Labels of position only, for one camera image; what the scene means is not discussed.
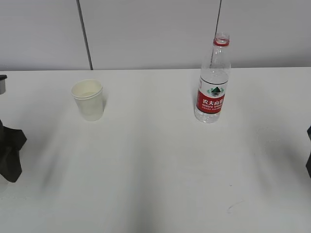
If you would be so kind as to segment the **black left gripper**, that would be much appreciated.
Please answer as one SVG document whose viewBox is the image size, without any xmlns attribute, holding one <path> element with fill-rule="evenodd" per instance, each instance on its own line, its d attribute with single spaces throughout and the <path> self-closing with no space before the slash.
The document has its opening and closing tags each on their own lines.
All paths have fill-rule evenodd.
<svg viewBox="0 0 311 233">
<path fill-rule="evenodd" d="M 5 127 L 0 122 L 0 174 L 11 183 L 22 173 L 19 152 L 26 141 L 22 130 Z"/>
</svg>

